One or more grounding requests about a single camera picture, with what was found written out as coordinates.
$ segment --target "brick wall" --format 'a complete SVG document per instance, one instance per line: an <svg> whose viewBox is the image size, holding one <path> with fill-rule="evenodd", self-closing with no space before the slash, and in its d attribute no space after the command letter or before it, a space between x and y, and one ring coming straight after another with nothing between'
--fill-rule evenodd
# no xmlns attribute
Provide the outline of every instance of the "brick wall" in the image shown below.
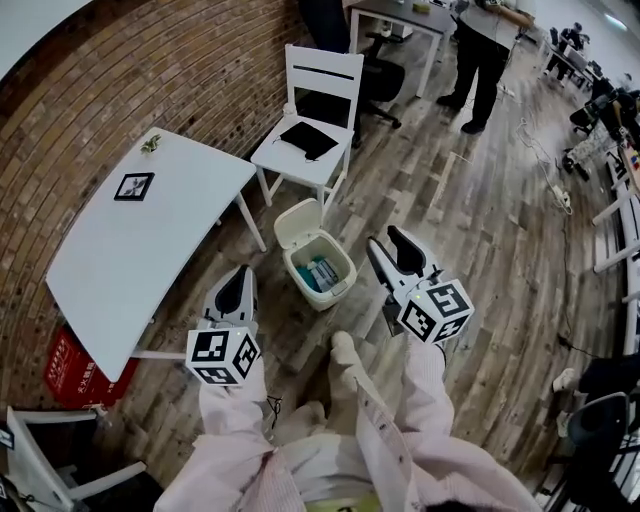
<svg viewBox="0 0 640 512"><path fill-rule="evenodd" d="M246 156L303 33L295 0L95 0L0 83L2 409L52 405L44 277L96 187L154 125Z"/></svg>

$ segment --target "wall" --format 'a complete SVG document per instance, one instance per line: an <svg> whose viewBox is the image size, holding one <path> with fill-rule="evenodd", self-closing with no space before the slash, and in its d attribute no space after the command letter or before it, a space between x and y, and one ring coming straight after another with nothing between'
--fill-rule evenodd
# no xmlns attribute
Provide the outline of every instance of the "wall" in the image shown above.
<svg viewBox="0 0 640 512"><path fill-rule="evenodd" d="M538 0L536 24L540 27L562 30L576 21L591 37L589 59L598 62L614 84L627 72L634 77L636 86L640 86L640 54L629 44L627 34L609 23L602 12L583 0Z"/></svg>
<svg viewBox="0 0 640 512"><path fill-rule="evenodd" d="M246 156L303 35L295 0L96 0L0 84L1 408L52 404L44 277L96 187L154 125Z"/></svg>
<svg viewBox="0 0 640 512"><path fill-rule="evenodd" d="M51 29L91 0L0 0L0 78Z"/></svg>

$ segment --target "black bag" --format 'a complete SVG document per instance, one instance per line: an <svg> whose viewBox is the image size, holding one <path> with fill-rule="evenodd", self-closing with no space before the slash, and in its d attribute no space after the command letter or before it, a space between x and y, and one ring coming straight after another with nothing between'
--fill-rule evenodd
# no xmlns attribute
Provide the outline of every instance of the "black bag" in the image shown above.
<svg viewBox="0 0 640 512"><path fill-rule="evenodd" d="M310 124L300 121L280 138L305 152L307 160L317 160L338 143Z"/></svg>

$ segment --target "power strip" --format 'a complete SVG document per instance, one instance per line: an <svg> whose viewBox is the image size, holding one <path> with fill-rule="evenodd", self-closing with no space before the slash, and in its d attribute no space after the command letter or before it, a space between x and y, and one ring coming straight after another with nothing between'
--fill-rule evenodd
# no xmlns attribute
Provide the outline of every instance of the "power strip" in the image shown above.
<svg viewBox="0 0 640 512"><path fill-rule="evenodd" d="M568 192L563 191L558 185L551 187L551 190L553 190L553 195L556 196L560 206L564 206L567 210L571 209L571 197Z"/></svg>

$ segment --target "black pants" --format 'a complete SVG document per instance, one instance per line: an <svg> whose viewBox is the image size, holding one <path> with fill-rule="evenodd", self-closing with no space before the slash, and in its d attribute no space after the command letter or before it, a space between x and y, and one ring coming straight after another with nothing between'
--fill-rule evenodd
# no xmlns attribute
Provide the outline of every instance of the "black pants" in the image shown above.
<svg viewBox="0 0 640 512"><path fill-rule="evenodd" d="M458 79L454 101L463 106L478 72L478 89L473 104L473 121L487 124L498 95L498 82L509 60L509 49L464 23L459 24Z"/></svg>
<svg viewBox="0 0 640 512"><path fill-rule="evenodd" d="M594 359L580 377L578 391L591 402L612 393L631 393L640 380L640 353L617 359Z"/></svg>
<svg viewBox="0 0 640 512"><path fill-rule="evenodd" d="M567 66L566 62L562 62L557 55L554 55L549 61L547 71L553 71L556 66L558 66L558 80L562 80L567 71L569 71L569 66Z"/></svg>

